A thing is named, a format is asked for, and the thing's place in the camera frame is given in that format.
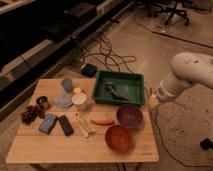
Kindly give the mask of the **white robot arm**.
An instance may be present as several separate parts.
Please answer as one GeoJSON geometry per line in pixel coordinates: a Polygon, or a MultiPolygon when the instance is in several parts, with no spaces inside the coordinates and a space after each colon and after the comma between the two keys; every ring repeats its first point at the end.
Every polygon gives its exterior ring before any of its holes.
{"type": "Polygon", "coordinates": [[[213,90],[213,57],[202,53],[178,53],[172,58],[170,72],[150,95],[149,107],[154,109],[173,101],[196,84],[213,90]]]}

